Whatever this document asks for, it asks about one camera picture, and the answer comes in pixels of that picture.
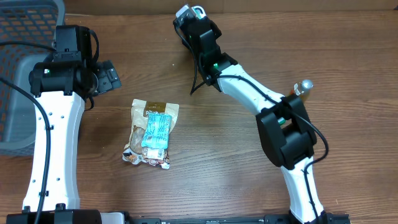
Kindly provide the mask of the teal tissue pack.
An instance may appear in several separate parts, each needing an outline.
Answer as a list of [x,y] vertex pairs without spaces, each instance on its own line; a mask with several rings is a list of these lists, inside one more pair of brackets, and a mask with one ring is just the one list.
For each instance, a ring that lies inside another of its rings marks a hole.
[[193,6],[192,9],[195,12],[195,14],[197,15],[197,18],[203,19],[206,17],[206,12],[205,12],[204,8],[202,8],[201,6]]

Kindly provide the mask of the teal wafer packet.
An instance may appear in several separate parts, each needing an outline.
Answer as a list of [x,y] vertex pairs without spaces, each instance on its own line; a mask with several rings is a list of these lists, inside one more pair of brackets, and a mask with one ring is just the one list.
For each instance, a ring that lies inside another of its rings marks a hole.
[[172,117],[169,114],[149,113],[142,147],[167,149]]

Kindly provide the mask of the yellow dish soap bottle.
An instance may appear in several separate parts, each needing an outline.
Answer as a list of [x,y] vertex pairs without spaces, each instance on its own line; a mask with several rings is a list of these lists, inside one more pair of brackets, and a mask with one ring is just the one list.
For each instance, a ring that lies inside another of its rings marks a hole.
[[291,95],[297,95],[302,101],[306,101],[310,96],[310,91],[313,88],[313,82],[309,79],[304,79],[301,82],[294,84],[291,90]]

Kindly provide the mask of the brown snack bag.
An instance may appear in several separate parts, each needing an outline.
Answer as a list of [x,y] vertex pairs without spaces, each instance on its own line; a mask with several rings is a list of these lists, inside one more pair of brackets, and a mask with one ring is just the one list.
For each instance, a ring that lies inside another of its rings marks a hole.
[[131,133],[128,143],[124,147],[122,159],[133,165],[149,164],[161,169],[169,169],[169,152],[167,149],[153,149],[142,147],[141,142],[147,128],[149,113],[169,114],[172,117],[172,132],[176,125],[179,112],[179,105],[175,103],[152,102],[135,99],[131,106]]

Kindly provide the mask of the green lidded jar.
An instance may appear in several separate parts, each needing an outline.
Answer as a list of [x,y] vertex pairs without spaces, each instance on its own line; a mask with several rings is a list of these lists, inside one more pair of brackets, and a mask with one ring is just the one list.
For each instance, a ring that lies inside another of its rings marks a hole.
[[279,123],[280,126],[282,126],[285,122],[286,122],[286,120],[284,118],[279,118],[278,119],[278,123]]

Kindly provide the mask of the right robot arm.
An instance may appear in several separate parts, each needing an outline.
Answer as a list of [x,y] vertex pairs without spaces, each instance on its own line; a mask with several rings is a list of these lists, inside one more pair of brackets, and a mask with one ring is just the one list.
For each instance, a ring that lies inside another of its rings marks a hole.
[[283,173],[293,223],[326,223],[317,195],[312,166],[313,147],[321,132],[310,122],[301,97],[284,96],[260,84],[216,43],[221,31],[204,13],[184,6],[173,21],[184,46],[191,51],[195,74],[202,84],[238,100],[256,119],[262,149]]

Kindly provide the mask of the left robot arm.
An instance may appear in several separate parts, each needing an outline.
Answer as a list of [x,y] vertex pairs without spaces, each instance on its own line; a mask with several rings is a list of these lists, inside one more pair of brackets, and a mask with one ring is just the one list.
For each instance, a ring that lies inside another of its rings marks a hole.
[[55,48],[29,73],[30,91],[11,85],[35,105],[32,173],[22,211],[7,223],[129,223],[128,212],[81,209],[76,181],[78,133],[87,100],[121,87],[116,70],[98,61],[95,32],[57,26]]

